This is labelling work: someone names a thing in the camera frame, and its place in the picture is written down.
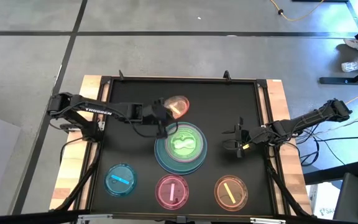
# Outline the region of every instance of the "orange object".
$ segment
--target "orange object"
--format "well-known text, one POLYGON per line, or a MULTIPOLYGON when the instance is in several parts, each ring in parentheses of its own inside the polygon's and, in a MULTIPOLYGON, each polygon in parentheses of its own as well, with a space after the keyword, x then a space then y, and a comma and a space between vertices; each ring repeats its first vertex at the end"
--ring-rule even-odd
POLYGON ((248 200, 248 190, 245 183, 233 175, 221 177, 215 184, 214 194, 216 202, 230 212, 242 209, 248 200))
POLYGON ((189 110, 190 102, 184 96, 173 96, 165 100, 164 107, 172 111, 173 118, 178 119, 189 110))

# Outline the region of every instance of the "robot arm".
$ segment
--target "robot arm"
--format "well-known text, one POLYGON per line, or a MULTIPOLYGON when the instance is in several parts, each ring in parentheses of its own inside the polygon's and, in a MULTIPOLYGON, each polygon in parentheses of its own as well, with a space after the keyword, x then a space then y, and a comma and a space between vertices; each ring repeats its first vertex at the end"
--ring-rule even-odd
POLYGON ((146 136, 139 133, 135 126, 134 130, 143 137, 165 138, 167 130, 165 127, 173 119, 172 111, 163 106, 162 99, 154 101, 152 105, 142 103, 105 103, 98 100, 85 98, 81 95, 70 93, 59 93, 50 98, 47 113, 52 119, 64 118, 71 123, 69 127, 81 130, 84 140, 99 142, 102 132, 98 124, 88 121, 78 111, 88 111, 97 114, 113 116, 118 121, 129 124, 157 125, 157 134, 146 136))
POLYGON ((299 135, 306 128, 310 128, 324 121, 342 122, 348 120, 352 113, 343 101, 337 99, 329 100, 322 107, 294 119, 283 119, 273 121, 264 126, 252 128, 251 130, 242 129, 243 121, 240 118, 234 131, 225 131, 224 134, 234 133, 234 148, 237 156, 243 157, 246 149, 252 149, 252 144, 270 144, 280 146, 289 141, 293 135, 299 135))
MULTIPOLYGON (((306 128, 310 128, 324 121, 346 121, 349 119, 351 113, 352 111, 347 108, 343 101, 333 99, 327 101, 327 103, 319 109, 295 119, 274 121, 265 126, 253 128, 250 131, 242 129, 243 121, 242 118, 240 118, 240 122, 235 125, 234 131, 223 132, 224 134, 234 133, 235 138, 229 140, 234 141, 234 147, 227 148, 225 145, 224 147, 229 150, 236 150, 238 158, 245 157, 246 151, 256 148, 256 145, 264 144, 265 146, 281 146, 286 141, 289 141, 294 134, 299 135, 306 128)), ((265 159, 267 172, 276 182, 281 193, 287 199, 295 213, 300 216, 309 216, 285 187, 285 184, 273 168, 273 164, 268 155, 266 155, 265 159)))

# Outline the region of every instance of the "black cable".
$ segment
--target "black cable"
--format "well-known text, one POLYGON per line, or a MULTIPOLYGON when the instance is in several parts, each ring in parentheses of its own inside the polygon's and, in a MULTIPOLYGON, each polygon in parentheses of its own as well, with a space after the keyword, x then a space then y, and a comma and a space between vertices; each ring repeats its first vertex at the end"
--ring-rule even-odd
MULTIPOLYGON (((344 127, 346 127, 346 126, 349 126, 349 125, 351 125, 351 124, 354 124, 354 123, 357 123, 358 121, 353 121, 352 123, 350 123, 350 124, 347 124, 347 125, 345 125, 344 127)), ((313 135, 317 135, 317 134, 319 134, 319 133, 322 133, 322 131, 318 131, 317 133, 314 133, 314 131, 315 131, 315 129, 313 130, 313 135)))
POLYGON ((319 155, 320 155, 320 145, 318 144, 318 142, 316 142, 316 151, 315 152, 312 152, 310 154, 307 154, 307 155, 299 157, 300 159, 304 158, 301 161, 301 166, 307 167, 307 166, 313 165, 317 161, 319 155), (315 155, 313 160, 310 163, 305 164, 306 160, 309 159, 309 157, 312 156, 312 155, 315 155))
POLYGON ((51 120, 49 120, 49 125, 51 126, 51 127, 53 127, 53 128, 55 128, 55 129, 57 129, 57 130, 63 130, 62 128, 59 128, 59 127, 56 127, 55 125, 53 125, 52 123, 51 123, 51 120))
POLYGON ((86 181, 89 179, 89 177, 92 175, 92 173, 95 172, 96 168, 98 167, 99 160, 100 160, 100 151, 101 151, 101 144, 98 144, 92 163, 88 166, 88 169, 82 176, 82 178, 78 181, 78 183, 75 185, 74 189, 71 191, 69 196, 63 201, 63 203, 57 207, 54 212, 65 210, 67 211, 70 208, 70 205, 74 202, 74 200, 77 198, 78 194, 81 192, 81 189, 84 187, 86 181))
POLYGON ((78 139, 74 139, 74 140, 68 141, 68 142, 66 142, 66 143, 62 146, 62 149, 60 150, 60 162, 59 162, 59 164, 62 163, 63 153, 64 153, 64 151, 65 151, 65 147, 66 147, 68 144, 71 144, 71 143, 73 143, 73 142, 75 142, 75 141, 78 141, 78 140, 81 140, 81 139, 83 139, 83 137, 80 137, 80 138, 78 138, 78 139))
POLYGON ((326 142, 326 141, 323 141, 326 145, 327 145, 327 147, 328 147, 328 149, 331 151, 331 153, 335 156, 335 158, 339 161, 339 162, 341 162, 344 166, 346 166, 346 164, 342 161, 342 160, 340 160, 340 158, 338 158, 338 156, 336 156, 335 155, 335 153, 332 151, 332 149, 329 147, 329 145, 328 145, 328 143, 326 142))
POLYGON ((296 150, 298 150, 298 155, 300 156, 301 155, 301 151, 299 150, 298 146, 296 146, 295 144, 292 144, 290 142, 286 142, 285 144, 290 144, 291 146, 295 147, 296 150))
POLYGON ((317 124, 314 129, 310 132, 309 136, 306 139, 302 139, 301 142, 297 143, 297 144, 302 144, 304 142, 306 142, 307 140, 309 140, 309 138, 314 134, 314 132, 316 131, 317 127, 319 126, 319 124, 317 124))
POLYGON ((319 140, 314 140, 314 141, 332 141, 332 140, 342 140, 342 139, 358 139, 358 137, 344 137, 344 138, 332 138, 332 139, 321 139, 319 138, 319 140))

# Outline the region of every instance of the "concrete floor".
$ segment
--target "concrete floor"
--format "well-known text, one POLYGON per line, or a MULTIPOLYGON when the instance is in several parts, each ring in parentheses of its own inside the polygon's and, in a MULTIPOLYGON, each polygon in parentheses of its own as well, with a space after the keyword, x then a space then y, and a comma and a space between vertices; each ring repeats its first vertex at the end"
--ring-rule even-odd
MULTIPOLYGON (((72 30, 80 0, 0 0, 0 30, 72 30)), ((316 3, 277 0, 288 17, 316 3)), ((89 0, 80 30, 203 30, 244 32, 358 32, 347 6, 324 3, 299 22, 277 16, 269 0, 89 0)), ((45 111, 68 37, 0 37, 0 119, 22 128, 0 186, 0 215, 7 214, 45 111)), ((295 37, 77 37, 61 91, 78 93, 83 75, 282 79, 291 117, 326 100, 350 100, 358 86, 320 85, 318 78, 352 77, 340 64, 358 58, 341 39, 295 37)), ((350 104, 358 115, 358 100, 350 104)), ((320 130, 335 127, 325 123, 320 130)), ((322 138, 358 136, 358 123, 322 138)), ((48 210, 66 134, 50 128, 27 196, 24 213, 48 210)), ((358 140, 329 142, 344 162, 358 161, 358 140)), ((300 145, 301 153, 315 149, 300 145)), ((321 146, 314 167, 340 165, 321 146)))

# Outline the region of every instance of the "desk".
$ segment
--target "desk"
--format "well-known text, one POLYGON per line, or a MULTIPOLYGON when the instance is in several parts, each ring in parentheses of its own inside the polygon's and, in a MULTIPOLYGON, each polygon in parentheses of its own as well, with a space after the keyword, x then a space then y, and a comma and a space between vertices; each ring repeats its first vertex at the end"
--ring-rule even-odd
MULTIPOLYGON (((97 99, 99 94, 99 87, 101 83, 101 75, 85 75, 80 90, 80 95, 97 99)), ((109 85, 105 85, 101 90, 101 99, 105 101, 107 99, 109 85)), ((285 99, 283 84, 281 80, 267 80, 268 98, 270 99, 270 107, 272 109, 272 116, 274 120, 290 119, 288 112, 287 101, 285 99)), ((260 104, 262 106, 262 114, 264 123, 268 122, 268 114, 266 110, 266 102, 264 97, 264 91, 259 88, 260 104)), ((80 112, 81 115, 92 120, 93 113, 80 112)), ((81 132, 76 131, 68 135, 67 141, 71 141, 81 137, 81 132)), ((93 160, 93 154, 96 150, 97 144, 92 144, 91 155, 89 157, 89 163, 93 160)), ((58 207, 64 199, 74 189, 78 183, 85 158, 86 142, 77 141, 69 144, 65 148, 63 154, 62 163, 60 165, 59 173, 57 176, 55 189, 53 191, 52 200, 50 202, 50 208, 58 207)), ((295 200, 302 206, 302 208, 311 213, 310 203, 305 187, 305 180, 303 178, 302 168, 298 157, 298 151, 291 145, 283 145, 280 149, 280 157, 282 162, 282 169, 285 179, 285 184, 295 200)), ((86 205, 86 198, 89 191, 89 181, 84 186, 82 191, 82 197, 79 208, 84 209, 86 205)), ((278 212, 284 214, 284 206, 282 203, 282 196, 279 188, 275 185, 275 195, 277 199, 278 212)))

